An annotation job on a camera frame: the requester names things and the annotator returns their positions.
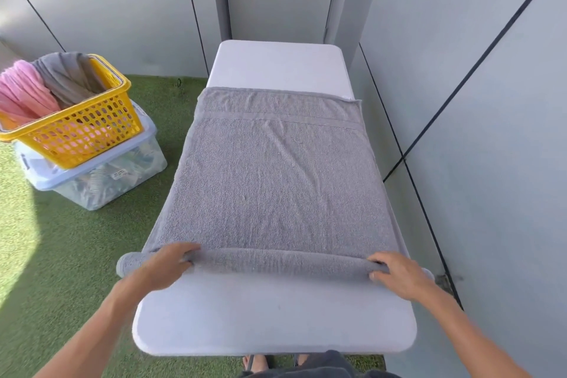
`white folding table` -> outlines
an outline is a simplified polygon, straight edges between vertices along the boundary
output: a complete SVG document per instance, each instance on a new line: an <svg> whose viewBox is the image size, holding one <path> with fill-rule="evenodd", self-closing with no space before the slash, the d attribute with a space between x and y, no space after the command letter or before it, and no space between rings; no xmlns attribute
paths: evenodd
<svg viewBox="0 0 567 378"><path fill-rule="evenodd" d="M207 86L354 98L334 45L228 40ZM413 344L416 332L411 303L381 286L205 273L184 274L147 295L132 327L138 347L159 356L397 353Z"/></svg>

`storage box lid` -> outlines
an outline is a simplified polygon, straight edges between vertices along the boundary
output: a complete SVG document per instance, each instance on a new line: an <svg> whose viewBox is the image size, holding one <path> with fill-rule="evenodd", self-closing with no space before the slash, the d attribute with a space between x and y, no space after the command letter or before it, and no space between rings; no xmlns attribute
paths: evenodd
<svg viewBox="0 0 567 378"><path fill-rule="evenodd" d="M72 169L61 169L27 145L16 141L14 143L16 158L27 180L40 191L53 190L58 185L92 171L97 166L121 156L155 136L158 130L151 118L136 103L132 102L132 105L142 122L144 131Z"/></svg>

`hand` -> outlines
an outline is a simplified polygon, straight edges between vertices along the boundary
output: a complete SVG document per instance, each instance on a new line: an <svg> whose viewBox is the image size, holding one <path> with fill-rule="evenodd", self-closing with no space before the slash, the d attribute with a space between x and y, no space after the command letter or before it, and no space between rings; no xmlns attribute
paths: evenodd
<svg viewBox="0 0 567 378"><path fill-rule="evenodd" d="M380 281L396 295L406 300L419 300L420 296L429 289L436 289L420 265L414 260L393 251L374 253L368 260L385 263L390 269L386 274L381 271L371 272L372 281Z"/></svg>
<svg viewBox="0 0 567 378"><path fill-rule="evenodd" d="M193 264L183 260L189 251L201 249L200 244L176 242L163 246L126 279L131 279L143 293L166 289Z"/></svg>

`clear plastic storage box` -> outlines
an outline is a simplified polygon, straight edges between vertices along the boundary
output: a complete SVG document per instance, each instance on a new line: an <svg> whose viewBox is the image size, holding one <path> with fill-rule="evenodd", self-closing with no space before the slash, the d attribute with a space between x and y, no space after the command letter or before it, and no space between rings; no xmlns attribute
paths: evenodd
<svg viewBox="0 0 567 378"><path fill-rule="evenodd" d="M61 169L21 142L14 148L25 177L38 190L54 190L93 211L164 170L167 161L149 116L134 103L144 131L72 169Z"/></svg>

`pink towel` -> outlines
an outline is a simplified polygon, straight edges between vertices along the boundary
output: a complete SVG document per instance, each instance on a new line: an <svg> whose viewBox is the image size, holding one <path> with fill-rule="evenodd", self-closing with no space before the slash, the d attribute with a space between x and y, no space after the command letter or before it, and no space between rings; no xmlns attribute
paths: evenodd
<svg viewBox="0 0 567 378"><path fill-rule="evenodd" d="M18 126L60 110L31 63L18 60L0 74L0 113Z"/></svg>

